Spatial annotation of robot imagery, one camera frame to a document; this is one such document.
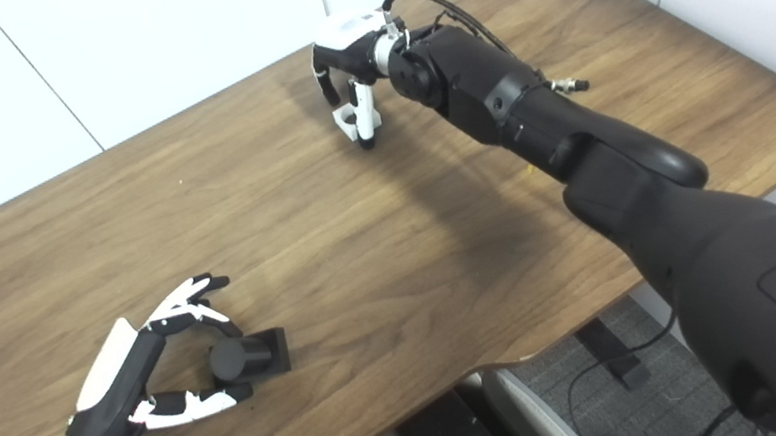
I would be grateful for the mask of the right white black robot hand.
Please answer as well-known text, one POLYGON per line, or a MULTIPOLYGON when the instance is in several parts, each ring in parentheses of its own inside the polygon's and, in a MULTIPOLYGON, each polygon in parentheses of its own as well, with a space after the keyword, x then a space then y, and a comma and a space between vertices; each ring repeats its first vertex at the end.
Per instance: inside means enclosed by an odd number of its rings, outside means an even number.
POLYGON ((401 37, 397 21, 377 9, 324 18, 311 47, 313 76, 336 126, 365 151, 374 147, 383 121, 373 86, 389 77, 391 52, 401 37))

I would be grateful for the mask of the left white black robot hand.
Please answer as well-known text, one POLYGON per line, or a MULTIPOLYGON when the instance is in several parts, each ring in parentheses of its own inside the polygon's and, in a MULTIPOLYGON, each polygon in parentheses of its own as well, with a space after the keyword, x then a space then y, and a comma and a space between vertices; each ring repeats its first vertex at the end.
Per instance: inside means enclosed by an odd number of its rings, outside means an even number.
POLYGON ((108 333, 82 385, 66 436, 139 436, 220 414, 249 399, 251 385, 148 394, 147 383, 167 338, 205 324, 224 336, 243 334, 228 316, 204 298, 229 284, 210 273, 178 285, 140 325, 119 318, 108 333))

